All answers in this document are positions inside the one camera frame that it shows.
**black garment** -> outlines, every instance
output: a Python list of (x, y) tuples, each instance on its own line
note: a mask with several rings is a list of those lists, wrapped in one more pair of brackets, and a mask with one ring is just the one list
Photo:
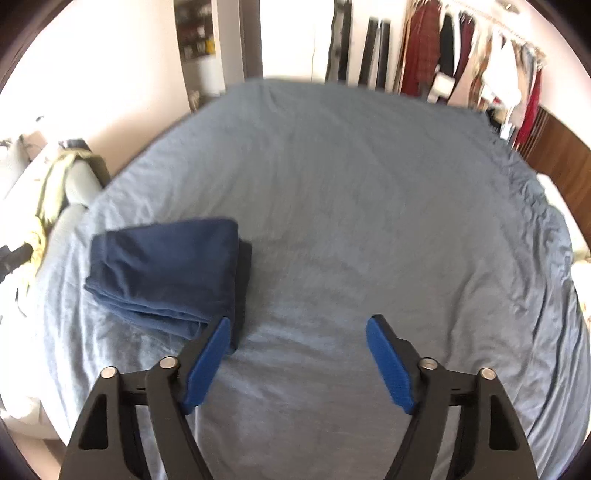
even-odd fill
[(453, 78), (454, 38), (453, 21), (450, 14), (446, 14), (445, 20), (443, 21), (443, 28), (441, 29), (441, 34), (439, 35), (439, 50), (439, 71), (448, 77)]

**bed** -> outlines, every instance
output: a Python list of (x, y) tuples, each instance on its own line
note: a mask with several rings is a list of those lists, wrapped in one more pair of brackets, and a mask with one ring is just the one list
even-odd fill
[[(189, 418), (216, 478), (386, 473), (409, 418), (365, 345), (374, 313), (450, 369), (494, 368), (540, 478), (581, 447), (589, 334), (567, 226), (535, 172), (478, 113), (273, 80), (233, 88), (153, 143), (46, 265), (41, 401), (65, 442), (103, 367), (148, 368), (183, 344), (84, 291), (93, 235), (196, 216), (235, 218), (254, 249), (241, 346)], [(453, 411), (436, 478), (455, 423)]]

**folded towel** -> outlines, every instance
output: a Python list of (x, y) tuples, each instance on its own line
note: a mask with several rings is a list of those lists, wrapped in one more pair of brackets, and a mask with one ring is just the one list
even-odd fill
[(85, 289), (122, 319), (186, 339), (219, 317), (244, 323), (252, 248), (230, 219), (193, 219), (92, 239)]

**white wall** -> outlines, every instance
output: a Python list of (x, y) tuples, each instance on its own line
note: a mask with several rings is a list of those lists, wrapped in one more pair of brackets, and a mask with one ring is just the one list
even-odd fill
[[(494, 0), (462, 1), (494, 15), (542, 48), (548, 56), (542, 105), (591, 148), (591, 128), (585, 118), (591, 111), (591, 79), (562, 35), (526, 0), (513, 0), (521, 9), (519, 16), (502, 13)], [(296, 4), (288, 0), (261, 0), (262, 61), (266, 77), (289, 76), (324, 81), (326, 55), (323, 54), (330, 45), (332, 5), (333, 0), (303, 0)], [(391, 21), (387, 90), (391, 89), (398, 64), (406, 5), (406, 0), (353, 2), (350, 85), (357, 84), (368, 19), (373, 16)]]
[(173, 2), (74, 0), (18, 63), (0, 112), (0, 138), (44, 115), (44, 129), (84, 138), (118, 171), (189, 112)]

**white pillow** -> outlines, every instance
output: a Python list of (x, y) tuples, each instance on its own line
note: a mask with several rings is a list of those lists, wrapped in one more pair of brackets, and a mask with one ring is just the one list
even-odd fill
[(544, 175), (543, 173), (538, 173), (538, 181), (544, 188), (548, 203), (556, 207), (564, 216), (566, 226), (569, 229), (570, 242), (573, 244), (573, 261), (576, 262), (591, 257), (589, 246), (587, 245), (573, 214), (570, 213), (569, 207), (566, 205), (558, 188), (556, 188), (556, 185), (554, 185), (549, 176)]
[(571, 269), (574, 289), (579, 297), (579, 304), (587, 326), (591, 328), (591, 260), (575, 262)]

